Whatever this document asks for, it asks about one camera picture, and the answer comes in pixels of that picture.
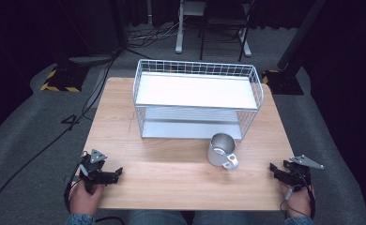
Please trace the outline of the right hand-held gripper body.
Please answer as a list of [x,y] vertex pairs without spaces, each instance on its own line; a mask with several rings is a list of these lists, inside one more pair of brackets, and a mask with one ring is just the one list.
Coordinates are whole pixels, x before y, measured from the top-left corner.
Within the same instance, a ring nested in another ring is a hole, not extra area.
[[306,188],[312,183],[310,168],[324,170],[325,166],[305,155],[290,157],[283,162],[283,167],[287,170],[282,182],[293,187],[294,191]]

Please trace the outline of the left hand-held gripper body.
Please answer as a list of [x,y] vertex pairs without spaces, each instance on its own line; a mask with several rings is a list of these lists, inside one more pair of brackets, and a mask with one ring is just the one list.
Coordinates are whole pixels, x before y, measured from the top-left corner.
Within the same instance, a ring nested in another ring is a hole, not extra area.
[[93,149],[90,154],[86,153],[82,156],[79,165],[79,176],[84,181],[87,192],[91,192],[94,185],[106,184],[105,173],[102,171],[106,158],[104,154],[96,149]]

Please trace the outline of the person's left hand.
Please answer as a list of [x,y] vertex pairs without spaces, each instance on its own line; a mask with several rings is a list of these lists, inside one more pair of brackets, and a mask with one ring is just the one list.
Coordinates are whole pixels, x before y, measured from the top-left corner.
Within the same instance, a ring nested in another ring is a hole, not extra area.
[[70,213],[94,216],[99,207],[104,189],[104,185],[94,185],[92,191],[88,192],[85,182],[78,182],[69,194]]

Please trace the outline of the person's right hand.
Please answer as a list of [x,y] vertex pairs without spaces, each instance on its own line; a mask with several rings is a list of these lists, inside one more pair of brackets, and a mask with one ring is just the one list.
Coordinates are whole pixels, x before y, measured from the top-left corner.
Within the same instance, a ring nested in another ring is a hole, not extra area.
[[285,203],[287,215],[290,218],[309,217],[312,212],[311,198],[308,189],[303,187],[301,190],[293,192]]

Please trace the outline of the silver metal cup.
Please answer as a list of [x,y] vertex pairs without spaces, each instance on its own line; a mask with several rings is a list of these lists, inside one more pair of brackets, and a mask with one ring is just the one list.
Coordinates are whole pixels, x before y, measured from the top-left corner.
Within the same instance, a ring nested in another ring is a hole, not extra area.
[[235,151],[235,140],[228,134],[217,133],[210,140],[207,160],[214,166],[232,171],[239,165]]

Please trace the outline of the stand base with striped tape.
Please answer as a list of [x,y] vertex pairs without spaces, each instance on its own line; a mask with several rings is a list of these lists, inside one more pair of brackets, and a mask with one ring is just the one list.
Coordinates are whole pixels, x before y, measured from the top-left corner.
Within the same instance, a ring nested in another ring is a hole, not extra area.
[[273,95],[303,95],[297,78],[286,75],[284,71],[265,70],[262,72],[262,81],[269,87]]
[[88,67],[65,68],[54,66],[40,90],[79,93],[83,89],[88,71]]

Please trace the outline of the black slanted stand pole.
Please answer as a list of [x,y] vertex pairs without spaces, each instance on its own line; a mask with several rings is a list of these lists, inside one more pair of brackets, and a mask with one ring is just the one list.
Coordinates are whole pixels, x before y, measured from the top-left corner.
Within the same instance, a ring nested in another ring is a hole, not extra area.
[[293,64],[295,55],[299,53],[300,46],[304,41],[308,31],[311,29],[314,21],[316,20],[319,12],[326,3],[327,0],[315,0],[299,29],[288,45],[287,49],[283,53],[277,67],[280,69],[286,69],[288,66]]

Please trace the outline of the black chair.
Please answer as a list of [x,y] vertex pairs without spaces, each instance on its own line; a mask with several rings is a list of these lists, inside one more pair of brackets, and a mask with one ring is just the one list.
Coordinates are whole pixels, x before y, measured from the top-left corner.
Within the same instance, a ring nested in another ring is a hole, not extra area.
[[206,30],[236,30],[240,45],[238,61],[245,54],[248,29],[252,8],[257,0],[205,0],[203,19],[201,21],[199,38],[201,39],[200,59],[204,57]]

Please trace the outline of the white desk frame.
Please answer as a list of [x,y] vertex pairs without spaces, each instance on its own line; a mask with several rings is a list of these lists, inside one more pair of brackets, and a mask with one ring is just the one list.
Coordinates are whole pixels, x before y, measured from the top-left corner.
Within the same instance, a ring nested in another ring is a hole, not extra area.
[[[178,10],[178,29],[175,42],[175,53],[180,54],[183,52],[183,37],[184,37],[184,19],[188,19],[189,16],[203,16],[205,9],[204,1],[197,0],[179,0]],[[238,37],[240,42],[244,44],[244,54],[246,57],[252,56],[252,51],[247,40],[244,38],[244,32],[246,29],[238,30]]]

